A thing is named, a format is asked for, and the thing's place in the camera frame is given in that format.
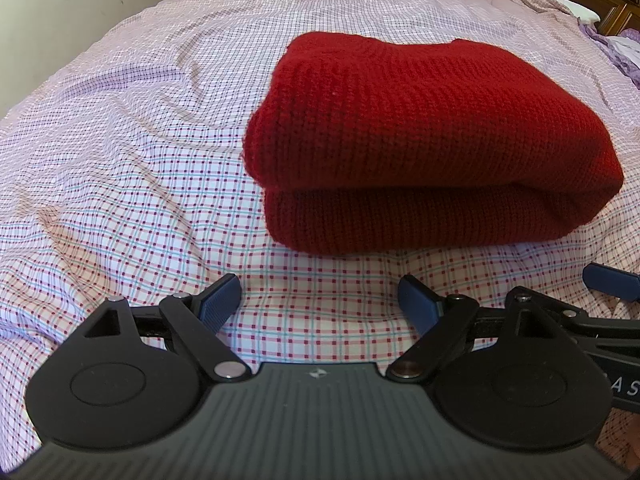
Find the gray gripper base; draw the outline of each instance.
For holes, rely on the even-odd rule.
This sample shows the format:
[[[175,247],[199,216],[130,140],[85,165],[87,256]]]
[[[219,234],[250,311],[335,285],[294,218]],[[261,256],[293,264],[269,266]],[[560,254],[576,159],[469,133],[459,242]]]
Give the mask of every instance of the gray gripper base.
[[[190,420],[147,446],[90,453],[49,443],[10,475],[15,480],[625,476],[587,445],[526,455],[480,444],[444,420],[419,386],[387,381],[373,364],[265,364],[249,381],[214,387]]]

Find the red knit fabric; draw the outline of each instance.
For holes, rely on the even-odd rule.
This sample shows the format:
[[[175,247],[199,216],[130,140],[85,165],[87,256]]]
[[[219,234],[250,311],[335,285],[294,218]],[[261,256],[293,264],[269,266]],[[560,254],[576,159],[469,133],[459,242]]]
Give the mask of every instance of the red knit fabric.
[[[597,115],[483,43],[312,32],[244,139],[273,238],[340,254],[561,237],[620,190]]]

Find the bed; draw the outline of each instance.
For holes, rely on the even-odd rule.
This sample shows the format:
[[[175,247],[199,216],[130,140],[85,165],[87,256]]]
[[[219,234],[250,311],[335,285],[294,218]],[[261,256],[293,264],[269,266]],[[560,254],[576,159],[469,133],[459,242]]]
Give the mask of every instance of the bed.
[[[637,23],[625,18],[631,0],[610,1],[614,10],[594,9],[601,28]],[[334,257],[275,244],[242,136],[285,47],[311,30],[511,50],[601,117],[622,191],[592,223],[544,244]],[[640,91],[557,0],[166,0],[125,20],[0,121],[2,468],[38,447],[22,402],[29,377],[111,295],[155,304],[235,272],[244,299],[222,337],[254,366],[384,368],[415,338],[395,300],[408,272],[485,306],[518,284],[594,316],[636,317],[637,305],[591,294],[580,272],[591,261],[640,270],[638,110]],[[613,412],[600,437],[616,460],[627,424]]]

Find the pink checkered cloth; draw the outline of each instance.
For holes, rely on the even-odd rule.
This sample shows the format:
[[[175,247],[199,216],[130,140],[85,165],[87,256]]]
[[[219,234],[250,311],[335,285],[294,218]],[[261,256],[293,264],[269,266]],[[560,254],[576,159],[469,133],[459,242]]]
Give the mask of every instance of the pink checkered cloth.
[[[22,400],[29,377],[111,294],[155,304],[235,272],[244,301],[223,333],[254,365],[384,368],[415,338],[395,298],[407,272],[487,306],[525,285],[596,316],[636,316],[592,295],[580,272],[592,260],[640,270],[640,92],[562,9],[555,0],[166,0],[44,83],[0,122],[1,465],[38,447]],[[311,30],[510,50],[602,118],[622,191],[554,243],[339,258],[275,244],[241,139],[285,47]],[[625,425],[616,412],[600,439],[617,459]]]

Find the white logo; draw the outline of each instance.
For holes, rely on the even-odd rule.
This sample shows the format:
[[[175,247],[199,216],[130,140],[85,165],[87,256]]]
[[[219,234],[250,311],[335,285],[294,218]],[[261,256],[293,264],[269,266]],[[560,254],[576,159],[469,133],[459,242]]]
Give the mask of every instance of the white logo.
[[[316,368],[315,370],[311,370],[309,372],[309,375],[312,376],[314,379],[322,379],[328,373],[329,372],[327,372],[326,370],[322,370],[322,368]]]

